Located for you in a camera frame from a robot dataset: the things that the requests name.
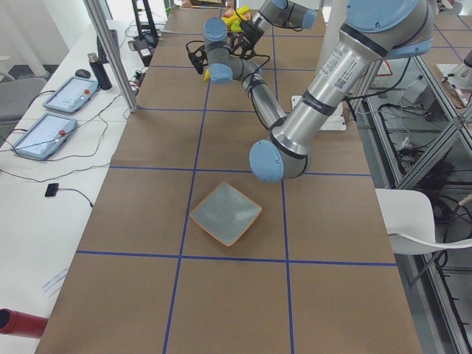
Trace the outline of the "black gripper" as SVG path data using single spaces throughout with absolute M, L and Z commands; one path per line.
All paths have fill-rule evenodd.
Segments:
M 207 67 L 207 53 L 205 50 L 205 46 L 199 46 L 194 53 L 201 59 L 204 69 Z
M 233 52 L 250 52 L 254 49 L 257 39 L 244 32 L 233 32 L 230 37 L 230 47 Z

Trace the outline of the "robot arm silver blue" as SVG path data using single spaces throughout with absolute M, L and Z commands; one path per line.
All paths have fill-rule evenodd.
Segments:
M 251 19 L 240 23 L 242 32 L 233 34 L 229 45 L 234 52 L 250 52 L 254 50 L 269 27 L 296 31 L 309 30 L 316 18 L 315 10 L 292 1 L 264 1 Z
M 222 18 L 204 23 L 204 54 L 214 84 L 241 82 L 268 138 L 249 153 L 253 174 L 274 183 L 301 176 L 310 165 L 310 141 L 374 61 L 410 58 L 430 50 L 435 1 L 349 1 L 339 42 L 290 114 L 285 114 L 257 64 L 231 53 Z

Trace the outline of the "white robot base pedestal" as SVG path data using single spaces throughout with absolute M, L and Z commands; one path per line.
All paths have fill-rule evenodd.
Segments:
M 322 43 L 322 48 L 319 52 L 319 59 L 316 67 L 316 76 L 313 82 L 308 87 L 308 90 L 311 90 L 313 84 L 320 78 L 319 74 L 322 72 L 322 67 L 325 64 L 326 60 L 330 57 L 332 51 L 336 48 L 339 42 L 339 28 L 346 20 L 346 11 L 347 11 L 348 1 L 332 1 L 331 10 L 329 16 L 324 16 L 324 19 L 327 20 L 327 28 L 324 34 L 324 40 Z M 307 113 L 309 113 L 310 118 L 316 119 L 316 127 L 314 132 L 316 133 L 319 130 L 341 130 L 346 129 L 342 114 L 342 105 L 339 103 L 335 110 L 333 111 L 333 116 L 319 115 L 318 111 L 314 111 L 310 107 L 302 104 L 300 100 L 294 107 L 294 111 L 291 113 L 291 117 L 296 117 L 301 119 L 304 116 L 299 112 L 300 107 L 307 108 Z

